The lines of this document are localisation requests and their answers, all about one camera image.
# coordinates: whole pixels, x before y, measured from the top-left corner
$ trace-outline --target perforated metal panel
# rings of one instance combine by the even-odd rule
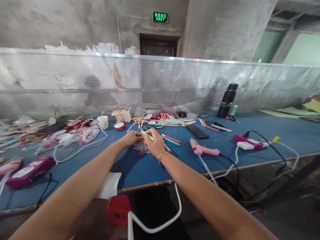
[[[0,111],[134,115],[217,110],[238,83],[239,111],[283,108],[320,92],[320,68],[189,58],[0,48]]]

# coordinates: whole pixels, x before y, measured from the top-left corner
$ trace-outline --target green wall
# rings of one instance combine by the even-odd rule
[[[320,35],[300,33],[283,63],[320,65]]]
[[[252,62],[258,62],[262,58],[261,62],[270,63],[285,33],[264,31]]]

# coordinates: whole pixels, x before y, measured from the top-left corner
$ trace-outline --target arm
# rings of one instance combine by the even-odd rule
[[[158,157],[165,151],[162,136],[154,128],[146,133],[155,138],[152,142],[146,134],[145,142],[151,153]],[[277,239],[232,197],[175,156],[166,153],[161,157],[161,163],[224,240]]]
[[[62,239],[101,189],[111,166],[126,147],[143,141],[141,132],[130,131],[80,168],[10,238]]]

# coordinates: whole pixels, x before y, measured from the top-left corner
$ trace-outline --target black cable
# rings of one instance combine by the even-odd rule
[[[264,136],[262,136],[260,133],[257,133],[256,131],[253,131],[253,130],[250,130],[248,132],[246,132],[246,134],[243,136],[244,138],[248,138],[249,137],[249,132],[254,132],[256,134],[258,134],[260,137],[262,137],[269,145],[270,147],[276,151],[276,153],[282,158],[282,160],[284,161],[284,165],[279,168],[277,170],[277,173],[276,173],[276,177],[279,175],[279,173],[281,172],[282,169],[284,169],[286,166],[287,166],[287,161],[284,159],[284,157],[279,153],[279,151],[277,149],[274,148],[274,146],[272,146],[267,139],[264,138]]]
[[[256,131],[253,131],[253,130],[250,130],[250,131],[246,132],[246,134],[245,134],[243,137],[244,137],[244,138],[248,138],[248,137],[249,137],[249,132],[254,132],[254,133],[258,134],[260,137],[262,137],[262,138],[270,145],[270,147],[271,147],[273,150],[275,150],[275,151],[277,152],[277,154],[283,159],[284,165],[283,165],[281,168],[279,168],[279,169],[277,170],[277,173],[276,173],[276,176],[278,176],[279,173],[280,173],[280,171],[287,166],[287,161],[286,161],[286,160],[284,159],[284,157],[278,152],[278,150],[275,149],[274,146],[272,146],[272,145],[268,142],[268,140],[266,140],[266,139],[264,138],[264,136],[262,136],[260,133],[257,133]],[[272,181],[272,182],[270,182],[269,185],[266,186],[264,189],[262,189],[260,192],[257,192],[257,193],[254,194],[253,196],[251,196],[251,197],[249,197],[248,199],[246,199],[246,201],[250,201],[251,199],[253,199],[253,198],[255,198],[256,196],[258,196],[258,195],[260,195],[261,193],[263,193],[264,191],[268,190],[274,183],[275,183],[275,180]]]
[[[238,172],[238,178],[237,178],[237,190],[238,190],[238,192],[239,192],[239,183],[240,183],[240,173],[239,173],[239,169],[238,169],[238,167],[237,167],[237,165],[234,163],[234,161],[232,161],[230,158],[228,158],[228,157],[226,157],[226,156],[224,156],[224,155],[222,155],[221,153],[219,154],[219,156],[221,156],[221,157],[224,157],[224,158],[226,158],[226,159],[228,159],[235,167],[236,167],[236,169],[237,169],[237,172]]]
[[[44,194],[46,193],[46,191],[47,191],[47,189],[48,189],[48,187],[49,187],[49,185],[50,185],[50,183],[51,183],[51,180],[52,180],[52,173],[49,172],[49,181],[48,181],[47,187],[46,187],[46,189],[43,191],[41,197],[39,198],[39,201],[38,201],[38,203],[37,203],[36,210],[39,209],[40,204],[41,204],[41,202],[42,202],[42,198],[43,198]]]

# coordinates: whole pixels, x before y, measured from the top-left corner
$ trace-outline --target exit sign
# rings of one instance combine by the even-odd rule
[[[159,13],[159,12],[153,12],[153,22],[162,22],[162,23],[168,23],[168,14],[167,13]]]

